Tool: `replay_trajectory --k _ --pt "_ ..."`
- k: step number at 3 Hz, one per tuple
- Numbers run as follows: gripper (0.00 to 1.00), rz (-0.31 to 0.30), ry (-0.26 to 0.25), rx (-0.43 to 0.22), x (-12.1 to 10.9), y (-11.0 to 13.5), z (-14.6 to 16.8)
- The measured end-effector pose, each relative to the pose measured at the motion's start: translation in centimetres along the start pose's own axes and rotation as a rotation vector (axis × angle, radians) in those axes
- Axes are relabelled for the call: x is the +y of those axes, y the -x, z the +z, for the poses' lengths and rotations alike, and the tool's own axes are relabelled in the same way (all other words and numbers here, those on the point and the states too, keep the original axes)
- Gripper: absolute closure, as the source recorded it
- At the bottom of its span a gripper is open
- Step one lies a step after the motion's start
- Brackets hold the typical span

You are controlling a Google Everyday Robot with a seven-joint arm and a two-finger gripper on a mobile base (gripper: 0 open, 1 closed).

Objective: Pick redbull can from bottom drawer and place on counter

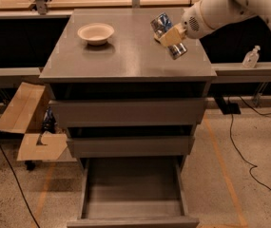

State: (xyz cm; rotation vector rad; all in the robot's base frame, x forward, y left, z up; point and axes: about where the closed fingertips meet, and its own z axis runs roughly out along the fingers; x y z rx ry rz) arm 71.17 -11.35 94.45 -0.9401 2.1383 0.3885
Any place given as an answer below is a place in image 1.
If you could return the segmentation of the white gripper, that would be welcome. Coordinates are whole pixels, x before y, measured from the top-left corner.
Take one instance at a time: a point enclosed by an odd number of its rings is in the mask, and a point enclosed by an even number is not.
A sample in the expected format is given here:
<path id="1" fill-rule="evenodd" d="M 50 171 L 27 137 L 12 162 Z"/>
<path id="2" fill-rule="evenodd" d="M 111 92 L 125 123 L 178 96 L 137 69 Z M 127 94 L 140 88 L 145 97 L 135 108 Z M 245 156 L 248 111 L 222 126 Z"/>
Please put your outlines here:
<path id="1" fill-rule="evenodd" d="M 171 47 L 180 44 L 185 36 L 191 39 L 201 39 L 215 31 L 203 17 L 202 2 L 197 2 L 192 7 L 185 9 L 181 21 L 182 23 L 176 24 L 158 39 L 162 46 Z"/>

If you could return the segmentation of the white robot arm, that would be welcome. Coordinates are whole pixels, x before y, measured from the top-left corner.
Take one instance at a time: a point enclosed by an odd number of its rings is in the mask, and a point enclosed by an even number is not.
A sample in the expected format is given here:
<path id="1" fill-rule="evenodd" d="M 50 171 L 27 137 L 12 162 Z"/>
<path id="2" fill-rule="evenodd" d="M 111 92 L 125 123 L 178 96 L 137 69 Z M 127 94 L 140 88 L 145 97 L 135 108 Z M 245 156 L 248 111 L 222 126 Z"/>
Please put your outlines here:
<path id="1" fill-rule="evenodd" d="M 201 39 L 212 32 L 259 16 L 271 30 L 271 0 L 200 0 L 186 9 L 181 22 L 158 38 L 162 46 L 173 46 L 185 38 Z"/>

